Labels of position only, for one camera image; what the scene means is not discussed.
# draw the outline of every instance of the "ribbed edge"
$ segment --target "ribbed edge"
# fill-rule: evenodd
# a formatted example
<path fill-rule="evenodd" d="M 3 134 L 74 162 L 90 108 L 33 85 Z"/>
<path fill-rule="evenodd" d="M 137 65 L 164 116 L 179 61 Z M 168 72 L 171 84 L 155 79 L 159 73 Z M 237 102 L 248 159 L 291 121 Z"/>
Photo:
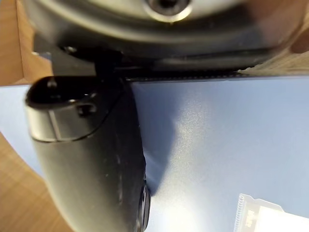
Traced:
<path fill-rule="evenodd" d="M 237 212 L 236 212 L 236 219 L 235 219 L 235 226 L 234 226 L 234 232 L 240 232 L 240 224 L 244 209 L 245 198 L 244 196 L 240 195 L 237 205 Z"/>

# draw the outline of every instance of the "screw hole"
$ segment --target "screw hole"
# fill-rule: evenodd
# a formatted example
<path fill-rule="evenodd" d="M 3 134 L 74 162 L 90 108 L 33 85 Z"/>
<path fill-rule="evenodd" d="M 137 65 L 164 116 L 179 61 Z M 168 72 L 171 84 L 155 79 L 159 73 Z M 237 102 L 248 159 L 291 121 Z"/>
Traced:
<path fill-rule="evenodd" d="M 96 111 L 96 106 L 90 103 L 77 106 L 77 112 L 80 117 L 88 117 L 94 114 Z"/>

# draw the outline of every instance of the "wooden surface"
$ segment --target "wooden surface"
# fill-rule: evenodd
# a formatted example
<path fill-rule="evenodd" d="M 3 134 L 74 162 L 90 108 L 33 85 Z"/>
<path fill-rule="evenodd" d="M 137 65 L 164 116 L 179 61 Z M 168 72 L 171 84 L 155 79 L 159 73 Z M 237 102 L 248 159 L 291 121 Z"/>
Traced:
<path fill-rule="evenodd" d="M 43 180 L 0 133 L 0 232 L 71 232 Z"/>
<path fill-rule="evenodd" d="M 32 54 L 34 30 L 28 22 L 21 0 L 17 0 L 17 17 L 24 79 L 32 83 L 40 78 L 51 76 L 50 61 Z"/>
<path fill-rule="evenodd" d="M 23 78 L 15 0 L 0 4 L 0 85 Z"/>

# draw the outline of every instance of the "round metal piece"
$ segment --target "round metal piece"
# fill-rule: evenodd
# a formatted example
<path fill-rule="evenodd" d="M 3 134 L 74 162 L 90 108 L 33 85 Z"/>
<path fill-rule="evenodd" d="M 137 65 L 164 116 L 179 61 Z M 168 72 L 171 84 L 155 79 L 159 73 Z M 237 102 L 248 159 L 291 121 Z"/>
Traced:
<path fill-rule="evenodd" d="M 140 194 L 140 205 L 137 218 L 137 232 L 144 232 L 148 225 L 150 211 L 150 193 L 145 185 L 143 186 Z"/>
<path fill-rule="evenodd" d="M 150 17 L 166 23 L 180 21 L 192 11 L 190 0 L 145 0 L 144 8 Z"/>

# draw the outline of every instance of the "blue surface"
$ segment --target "blue surface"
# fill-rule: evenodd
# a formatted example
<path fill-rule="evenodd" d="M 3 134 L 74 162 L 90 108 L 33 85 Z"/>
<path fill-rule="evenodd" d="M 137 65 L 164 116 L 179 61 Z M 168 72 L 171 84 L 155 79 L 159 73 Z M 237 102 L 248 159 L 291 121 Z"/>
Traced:
<path fill-rule="evenodd" d="M 39 172 L 23 113 L 27 88 L 0 88 L 0 129 Z M 147 232 L 231 232 L 241 193 L 309 218 L 309 78 L 133 90 L 153 193 Z"/>

